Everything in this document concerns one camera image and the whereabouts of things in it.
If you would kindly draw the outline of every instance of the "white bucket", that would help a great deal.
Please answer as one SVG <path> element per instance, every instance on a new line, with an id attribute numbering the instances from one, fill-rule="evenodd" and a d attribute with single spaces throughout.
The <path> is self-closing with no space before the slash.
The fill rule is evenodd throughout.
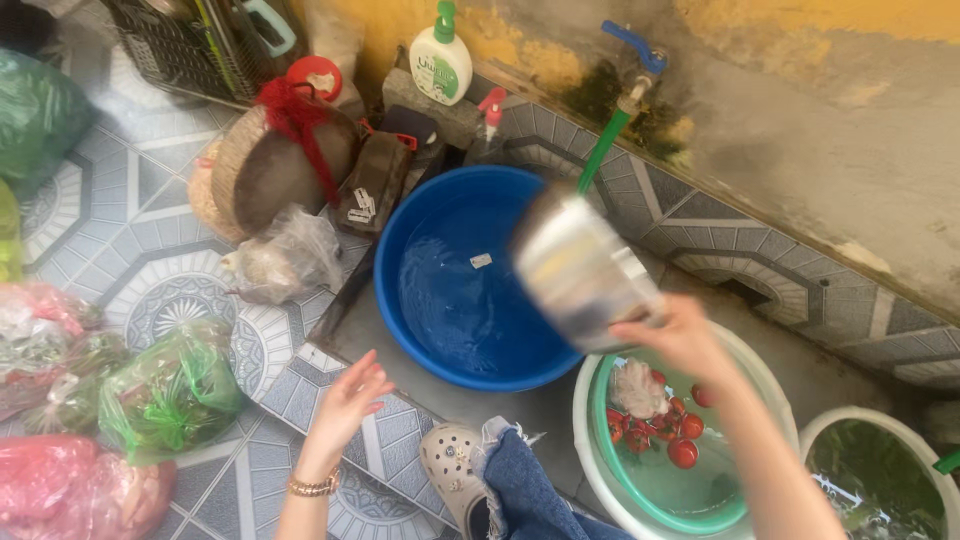
<path id="1" fill-rule="evenodd" d="M 937 491 L 940 492 L 940 497 L 944 500 L 944 510 L 947 516 L 947 535 L 945 539 L 960 540 L 960 489 L 957 489 L 953 478 L 941 475 L 933 469 L 933 464 L 938 459 L 933 449 L 915 431 L 896 418 L 858 406 L 844 406 L 828 410 L 814 418 L 800 435 L 800 457 L 804 463 L 806 463 L 806 455 L 809 454 L 810 447 L 813 446 L 813 441 L 817 438 L 817 435 L 830 424 L 840 420 L 870 422 L 890 431 L 903 441 L 903 444 L 914 453 L 917 460 L 925 465 L 927 477 L 933 482 Z"/>
<path id="2" fill-rule="evenodd" d="M 797 426 L 793 420 L 790 403 L 786 400 L 782 388 L 763 360 L 733 332 L 714 324 L 713 329 L 717 337 L 731 352 L 738 364 L 747 372 L 759 390 L 764 403 L 770 408 L 775 422 L 784 430 L 787 443 L 795 451 L 799 448 Z M 588 430 L 588 394 L 593 374 L 602 357 L 600 355 L 587 356 L 580 375 L 577 377 L 577 386 L 573 393 L 573 444 L 580 457 L 590 487 L 606 508 L 613 520 L 635 538 L 643 540 L 688 540 L 690 538 L 706 538 L 685 534 L 665 528 L 659 521 L 644 512 L 639 505 L 620 486 L 600 456 L 600 450 L 590 441 Z M 732 528 L 709 536 L 711 540 L 749 540 L 754 538 L 753 525 L 750 515 L 743 518 Z"/>

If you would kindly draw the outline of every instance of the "blue plastic basin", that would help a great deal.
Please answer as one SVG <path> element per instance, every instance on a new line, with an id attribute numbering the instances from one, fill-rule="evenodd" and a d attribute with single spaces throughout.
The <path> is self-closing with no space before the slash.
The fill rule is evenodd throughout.
<path id="1" fill-rule="evenodd" d="M 514 225 L 543 188 L 498 165 L 444 173 L 416 189 L 380 237 L 380 313 L 403 350 L 437 377 L 516 392 L 566 373 L 574 351 L 527 300 L 507 253 Z M 474 268 L 472 258 L 489 255 Z"/>

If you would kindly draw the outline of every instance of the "blue faucet handle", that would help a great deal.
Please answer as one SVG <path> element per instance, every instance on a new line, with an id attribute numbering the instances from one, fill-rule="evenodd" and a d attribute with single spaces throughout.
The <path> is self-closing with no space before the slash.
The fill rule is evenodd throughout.
<path id="1" fill-rule="evenodd" d="M 600 29 L 611 36 L 619 37 L 633 45 L 636 52 L 640 55 L 640 60 L 643 61 L 643 65 L 654 75 L 659 75 L 664 67 L 666 67 L 666 56 L 655 53 L 653 49 L 650 48 L 647 40 L 639 34 L 631 32 L 611 20 L 603 21 Z"/>

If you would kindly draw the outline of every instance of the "pink plastic bag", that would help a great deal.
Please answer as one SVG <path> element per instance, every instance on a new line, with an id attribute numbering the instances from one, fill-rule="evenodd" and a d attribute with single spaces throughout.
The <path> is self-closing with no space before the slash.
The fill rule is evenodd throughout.
<path id="1" fill-rule="evenodd" d="M 99 453 L 96 441 L 74 435 L 0 440 L 0 525 L 63 512 Z"/>
<path id="2" fill-rule="evenodd" d="M 50 436 L 82 439 L 96 446 L 89 439 L 69 435 L 24 439 Z M 173 461 L 132 467 L 118 454 L 102 453 L 85 469 L 85 477 L 64 490 L 52 516 L 14 517 L 8 532 L 22 540 L 137 540 L 163 521 L 176 476 Z"/>
<path id="3" fill-rule="evenodd" d="M 56 321 L 73 335 L 96 328 L 102 318 L 101 310 L 90 302 L 44 282 L 0 283 L 0 306 L 4 311 L 26 306 L 34 318 Z M 7 335 L 11 330 L 5 327 L 17 321 L 5 321 L 11 317 L 4 311 L 0 311 L 0 332 L 13 339 Z"/>

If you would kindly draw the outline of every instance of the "wrist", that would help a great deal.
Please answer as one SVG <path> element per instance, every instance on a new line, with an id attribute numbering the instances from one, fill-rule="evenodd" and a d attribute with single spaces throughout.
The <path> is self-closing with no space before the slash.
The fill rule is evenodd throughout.
<path id="1" fill-rule="evenodd" d="M 333 468 L 340 463 L 342 456 L 341 450 L 311 451 L 304 446 L 297 461 L 297 467 L 294 469 L 294 478 L 306 483 L 320 483 L 330 476 Z"/>

